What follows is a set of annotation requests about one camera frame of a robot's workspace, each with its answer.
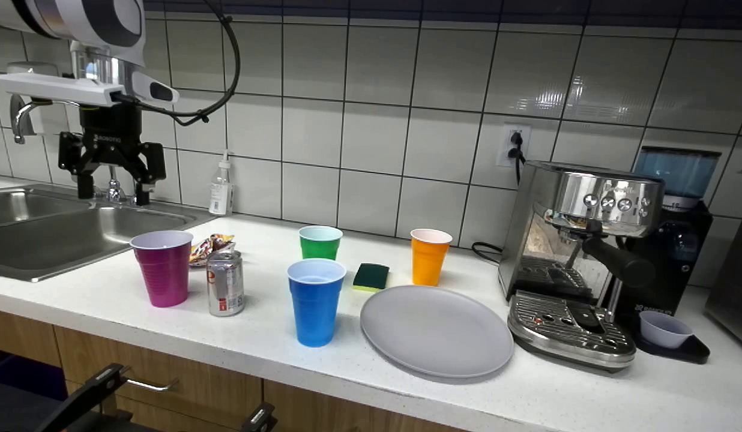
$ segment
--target green cup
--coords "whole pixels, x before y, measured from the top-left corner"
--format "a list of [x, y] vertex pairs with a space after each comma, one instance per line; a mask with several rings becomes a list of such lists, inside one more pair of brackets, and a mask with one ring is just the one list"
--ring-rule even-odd
[[302, 258], [337, 258], [344, 229], [331, 224], [301, 228]]

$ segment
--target gray plate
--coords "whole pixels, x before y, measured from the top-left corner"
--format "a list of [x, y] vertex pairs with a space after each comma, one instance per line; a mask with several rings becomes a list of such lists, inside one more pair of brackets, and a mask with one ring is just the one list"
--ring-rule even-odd
[[508, 323], [443, 288], [386, 288], [361, 313], [367, 343], [394, 365], [445, 380], [478, 380], [514, 355]]

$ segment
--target soda can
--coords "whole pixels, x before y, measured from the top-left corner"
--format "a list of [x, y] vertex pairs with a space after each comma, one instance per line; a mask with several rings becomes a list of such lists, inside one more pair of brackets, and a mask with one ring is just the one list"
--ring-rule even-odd
[[230, 317], [245, 308], [243, 253], [216, 250], [206, 257], [210, 313]]

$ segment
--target soap dispenser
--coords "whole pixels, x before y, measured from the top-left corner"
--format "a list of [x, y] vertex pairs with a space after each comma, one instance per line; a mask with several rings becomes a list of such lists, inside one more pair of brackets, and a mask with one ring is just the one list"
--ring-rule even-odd
[[211, 180], [211, 194], [210, 194], [210, 214], [223, 216], [230, 214], [230, 162], [229, 162], [229, 150], [223, 150], [223, 158], [219, 160], [216, 174]]

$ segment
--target cabinet door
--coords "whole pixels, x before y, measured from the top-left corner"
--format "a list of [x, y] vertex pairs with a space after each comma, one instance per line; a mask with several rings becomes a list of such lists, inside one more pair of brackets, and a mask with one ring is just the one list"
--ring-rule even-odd
[[80, 331], [57, 329], [56, 334], [71, 388], [77, 388], [85, 378], [110, 362], [131, 367], [127, 376], [132, 378], [149, 383], [173, 383], [163, 394], [131, 383], [117, 388], [120, 406], [141, 403], [155, 408], [155, 412], [135, 412], [135, 422], [152, 422], [149, 426], [158, 428], [173, 428], [167, 425], [183, 425], [181, 428], [192, 428], [192, 422], [183, 422], [183, 418], [192, 418], [197, 422], [206, 422], [204, 428], [237, 428], [243, 420], [260, 406], [263, 378]]
[[0, 349], [60, 367], [50, 323], [0, 312]]
[[449, 432], [451, 426], [265, 380], [281, 432]]

